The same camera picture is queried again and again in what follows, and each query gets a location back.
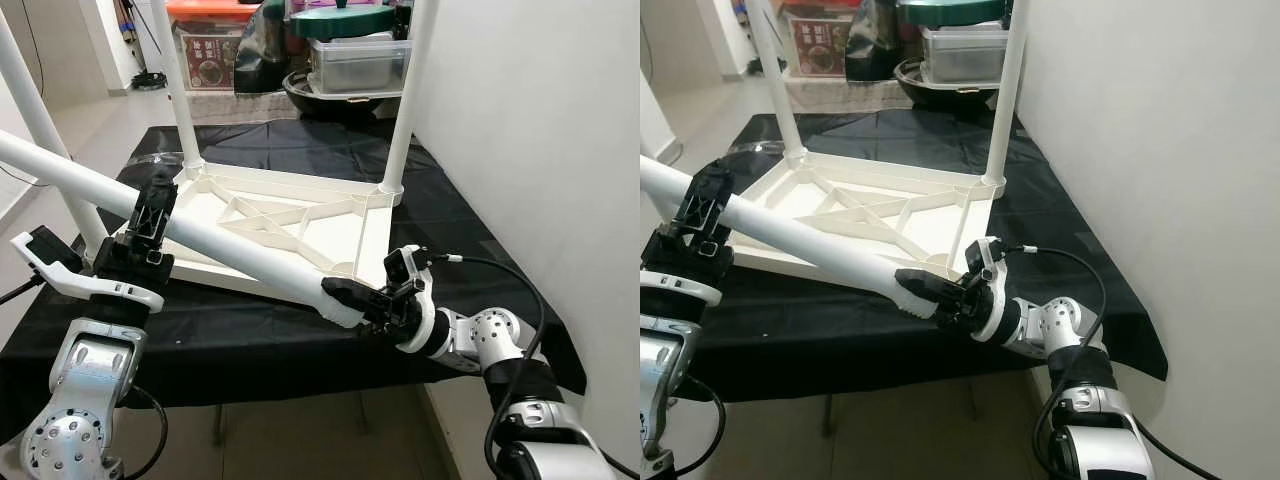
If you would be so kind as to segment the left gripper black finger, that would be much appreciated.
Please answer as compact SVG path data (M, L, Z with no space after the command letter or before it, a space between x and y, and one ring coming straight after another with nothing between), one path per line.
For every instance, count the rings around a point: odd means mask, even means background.
M724 244L731 229L719 219L733 183L735 174L721 161L707 164L691 178L678 207L678 237L689 246Z
M125 246L129 251L161 248L177 198L178 187L164 173L154 174L143 183L125 228Z

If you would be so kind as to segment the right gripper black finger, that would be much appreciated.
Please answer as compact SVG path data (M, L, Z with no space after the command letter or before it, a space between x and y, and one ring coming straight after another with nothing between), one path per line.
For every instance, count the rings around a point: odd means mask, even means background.
M922 269L900 268L895 280L913 294L938 305L955 305L963 297L960 284Z
M387 296L381 291L348 278L323 278L323 291L340 305L362 314L387 308Z

